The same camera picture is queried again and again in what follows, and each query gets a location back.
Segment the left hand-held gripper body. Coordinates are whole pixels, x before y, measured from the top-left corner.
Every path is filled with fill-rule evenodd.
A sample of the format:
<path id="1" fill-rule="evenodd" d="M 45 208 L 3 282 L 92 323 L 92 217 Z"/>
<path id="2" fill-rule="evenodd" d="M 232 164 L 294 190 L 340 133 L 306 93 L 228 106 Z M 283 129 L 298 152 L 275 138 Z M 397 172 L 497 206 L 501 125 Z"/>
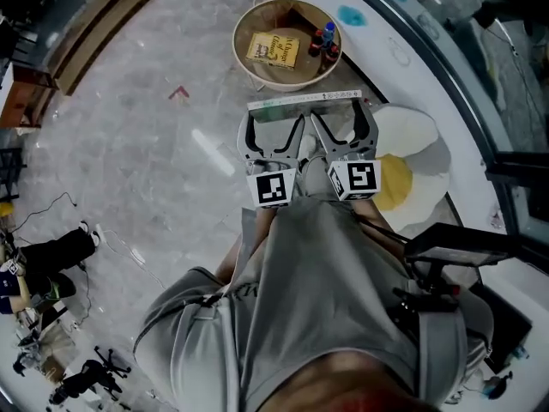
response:
<path id="1" fill-rule="evenodd" d="M 256 208 L 278 208 L 290 204 L 299 167 L 296 158 L 250 159 L 244 165 Z"/>

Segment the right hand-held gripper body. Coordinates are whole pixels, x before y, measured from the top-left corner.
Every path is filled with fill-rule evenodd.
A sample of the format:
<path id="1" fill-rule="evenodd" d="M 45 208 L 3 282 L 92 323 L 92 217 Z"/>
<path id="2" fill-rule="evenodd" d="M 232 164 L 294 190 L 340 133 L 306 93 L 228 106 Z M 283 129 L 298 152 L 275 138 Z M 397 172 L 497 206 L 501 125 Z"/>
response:
<path id="1" fill-rule="evenodd" d="M 339 201 L 372 198 L 381 190 L 381 162 L 372 147 L 327 153 L 328 177 Z"/>

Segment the teal cover book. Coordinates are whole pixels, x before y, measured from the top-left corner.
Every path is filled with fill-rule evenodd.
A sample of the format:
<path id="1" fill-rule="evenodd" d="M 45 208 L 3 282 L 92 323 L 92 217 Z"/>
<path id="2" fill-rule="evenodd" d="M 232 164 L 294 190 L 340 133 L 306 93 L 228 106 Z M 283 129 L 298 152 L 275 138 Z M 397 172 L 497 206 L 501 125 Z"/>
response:
<path id="1" fill-rule="evenodd" d="M 258 123 L 267 123 L 298 118 L 301 114 L 308 117 L 311 111 L 324 114 L 362 99 L 361 89 L 348 89 L 254 101 L 247 104 L 247 110 Z"/>

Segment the white petal-shaped chair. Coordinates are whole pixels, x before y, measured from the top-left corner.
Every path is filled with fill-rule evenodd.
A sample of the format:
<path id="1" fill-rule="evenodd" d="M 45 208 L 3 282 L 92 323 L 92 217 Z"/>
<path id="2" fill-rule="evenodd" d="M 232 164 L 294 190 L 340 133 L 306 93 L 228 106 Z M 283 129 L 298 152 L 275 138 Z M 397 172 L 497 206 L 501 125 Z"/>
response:
<path id="1" fill-rule="evenodd" d="M 370 108 L 377 123 L 376 159 L 401 157 L 413 173 L 405 202 L 391 211 L 379 211 L 400 232 L 427 221 L 449 189 L 451 155 L 434 119 L 417 109 L 394 104 Z"/>

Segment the yellow book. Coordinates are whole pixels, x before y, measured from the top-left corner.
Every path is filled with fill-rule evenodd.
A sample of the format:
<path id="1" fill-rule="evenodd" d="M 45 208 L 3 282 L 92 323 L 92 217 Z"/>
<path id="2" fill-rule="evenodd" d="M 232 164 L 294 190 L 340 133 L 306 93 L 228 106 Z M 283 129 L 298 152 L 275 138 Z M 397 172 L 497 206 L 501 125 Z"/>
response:
<path id="1" fill-rule="evenodd" d="M 275 33 L 253 33 L 245 57 L 256 63 L 293 70 L 300 40 Z"/>

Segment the person's left forearm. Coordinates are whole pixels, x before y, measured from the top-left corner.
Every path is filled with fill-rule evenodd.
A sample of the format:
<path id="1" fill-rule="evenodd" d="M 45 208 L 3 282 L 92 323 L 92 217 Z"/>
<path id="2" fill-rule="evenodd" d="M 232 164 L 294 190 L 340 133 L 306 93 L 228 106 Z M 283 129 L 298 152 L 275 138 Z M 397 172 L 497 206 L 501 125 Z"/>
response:
<path id="1" fill-rule="evenodd" d="M 268 237 L 272 221 L 277 213 L 276 209 L 259 209 L 256 213 L 255 232 L 251 240 L 251 253 L 254 253 L 261 243 Z M 216 278 L 224 285 L 228 285 L 234 274 L 237 264 L 238 254 L 242 245 L 243 234 L 240 234 L 234 244 L 221 261 L 218 269 L 215 271 Z"/>

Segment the person's right forearm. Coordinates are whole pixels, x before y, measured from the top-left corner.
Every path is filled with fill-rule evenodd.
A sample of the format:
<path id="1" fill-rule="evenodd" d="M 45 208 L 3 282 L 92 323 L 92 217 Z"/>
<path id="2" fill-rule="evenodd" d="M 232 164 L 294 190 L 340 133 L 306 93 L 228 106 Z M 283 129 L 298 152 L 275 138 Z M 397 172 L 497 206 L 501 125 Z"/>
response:
<path id="1" fill-rule="evenodd" d="M 377 231 L 377 227 L 381 227 L 389 232 L 393 231 L 372 200 L 352 201 L 351 205 L 353 213 L 360 222 L 361 227 L 371 237 L 382 235 L 382 233 Z"/>

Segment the person's left shoe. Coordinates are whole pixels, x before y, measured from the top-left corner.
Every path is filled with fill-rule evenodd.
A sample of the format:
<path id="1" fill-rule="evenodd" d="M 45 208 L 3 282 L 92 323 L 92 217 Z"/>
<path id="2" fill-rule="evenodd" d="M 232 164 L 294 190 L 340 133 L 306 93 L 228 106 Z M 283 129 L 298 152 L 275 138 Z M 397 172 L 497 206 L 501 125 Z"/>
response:
<path id="1" fill-rule="evenodd" d="M 298 160 L 299 162 L 310 160 L 318 149 L 318 139 L 316 135 L 306 134 L 302 136 L 299 146 Z"/>

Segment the round beige basket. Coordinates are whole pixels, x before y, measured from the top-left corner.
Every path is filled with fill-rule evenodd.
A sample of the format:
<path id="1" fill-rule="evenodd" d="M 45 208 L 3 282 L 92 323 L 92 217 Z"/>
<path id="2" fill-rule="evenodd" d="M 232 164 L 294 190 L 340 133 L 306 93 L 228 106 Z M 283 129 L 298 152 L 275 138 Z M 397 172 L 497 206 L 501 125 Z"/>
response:
<path id="1" fill-rule="evenodd" d="M 311 37 L 323 30 L 326 23 L 335 24 L 332 45 L 340 49 L 336 63 L 328 63 L 325 52 L 317 57 L 308 54 Z M 275 33 L 300 40 L 297 62 L 293 70 L 260 64 L 245 55 L 253 33 Z M 335 18 L 323 9 L 302 0 L 267 0 L 248 9 L 233 30 L 232 50 L 238 64 L 257 82 L 279 92 L 295 92 L 325 79 L 341 61 L 342 37 Z"/>

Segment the person's grey shirt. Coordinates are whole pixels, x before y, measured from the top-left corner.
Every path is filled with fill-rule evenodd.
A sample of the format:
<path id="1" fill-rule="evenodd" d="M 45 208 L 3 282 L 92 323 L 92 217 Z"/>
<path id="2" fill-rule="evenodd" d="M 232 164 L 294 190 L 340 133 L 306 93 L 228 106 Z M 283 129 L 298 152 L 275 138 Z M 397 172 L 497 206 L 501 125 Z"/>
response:
<path id="1" fill-rule="evenodd" d="M 193 268 L 143 319 L 136 362 L 178 412 L 440 412 L 487 357 L 491 308 L 429 298 L 352 205 L 302 197 L 251 253 L 256 213 L 228 285 Z"/>

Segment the black monitor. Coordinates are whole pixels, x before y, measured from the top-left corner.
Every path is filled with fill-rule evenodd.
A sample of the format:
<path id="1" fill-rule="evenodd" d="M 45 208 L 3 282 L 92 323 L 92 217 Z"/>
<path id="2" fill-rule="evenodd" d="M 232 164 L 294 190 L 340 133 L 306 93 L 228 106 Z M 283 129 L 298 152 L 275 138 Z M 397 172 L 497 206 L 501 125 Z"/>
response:
<path id="1" fill-rule="evenodd" d="M 509 235 L 442 222 L 410 239 L 404 248 L 410 260 L 477 268 L 513 258 L 517 252 L 518 244 Z"/>

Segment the wooden steps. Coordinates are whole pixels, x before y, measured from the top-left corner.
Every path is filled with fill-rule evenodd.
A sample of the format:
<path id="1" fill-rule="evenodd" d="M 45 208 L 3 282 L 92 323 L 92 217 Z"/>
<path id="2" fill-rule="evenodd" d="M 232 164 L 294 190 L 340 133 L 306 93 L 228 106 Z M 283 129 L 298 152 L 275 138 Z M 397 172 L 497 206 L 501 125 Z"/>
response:
<path id="1" fill-rule="evenodd" d="M 87 0 L 48 53 L 46 68 L 57 89 L 71 96 L 114 35 L 150 0 Z"/>

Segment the brown wooden cabinet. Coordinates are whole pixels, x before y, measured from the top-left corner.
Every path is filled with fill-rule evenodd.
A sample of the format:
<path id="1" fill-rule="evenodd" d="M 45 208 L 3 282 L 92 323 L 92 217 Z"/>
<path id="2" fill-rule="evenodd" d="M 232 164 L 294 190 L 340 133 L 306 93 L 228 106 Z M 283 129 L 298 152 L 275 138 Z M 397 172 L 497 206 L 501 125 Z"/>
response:
<path id="1" fill-rule="evenodd" d="M 0 83 L 0 129 L 40 128 L 56 91 L 48 73 L 10 63 Z"/>

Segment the black office chair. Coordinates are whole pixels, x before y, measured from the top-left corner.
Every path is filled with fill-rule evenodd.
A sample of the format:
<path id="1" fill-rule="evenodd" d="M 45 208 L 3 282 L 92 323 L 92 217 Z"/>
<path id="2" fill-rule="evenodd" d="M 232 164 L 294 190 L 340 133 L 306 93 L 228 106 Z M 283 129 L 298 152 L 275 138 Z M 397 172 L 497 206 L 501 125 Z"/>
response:
<path id="1" fill-rule="evenodd" d="M 127 379 L 132 368 L 122 365 L 122 359 L 115 355 L 113 348 L 109 348 L 108 354 L 104 355 L 100 346 L 96 345 L 94 352 L 99 359 L 88 359 L 78 373 L 63 377 L 49 397 L 50 405 L 60 406 L 69 398 L 77 399 L 87 391 L 95 393 L 96 385 L 102 387 L 112 401 L 119 401 L 117 394 L 122 394 L 123 390 L 116 377 Z"/>

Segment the black window frame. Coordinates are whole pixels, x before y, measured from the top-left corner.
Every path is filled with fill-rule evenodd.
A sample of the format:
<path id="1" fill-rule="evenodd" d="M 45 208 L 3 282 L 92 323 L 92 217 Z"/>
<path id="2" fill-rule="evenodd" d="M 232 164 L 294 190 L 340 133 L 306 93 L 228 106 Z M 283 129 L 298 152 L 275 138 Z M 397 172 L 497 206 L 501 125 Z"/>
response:
<path id="1" fill-rule="evenodd" d="M 442 85 L 474 142 L 451 198 L 468 225 L 549 244 L 549 0 L 334 0 L 346 23 L 380 18 Z"/>

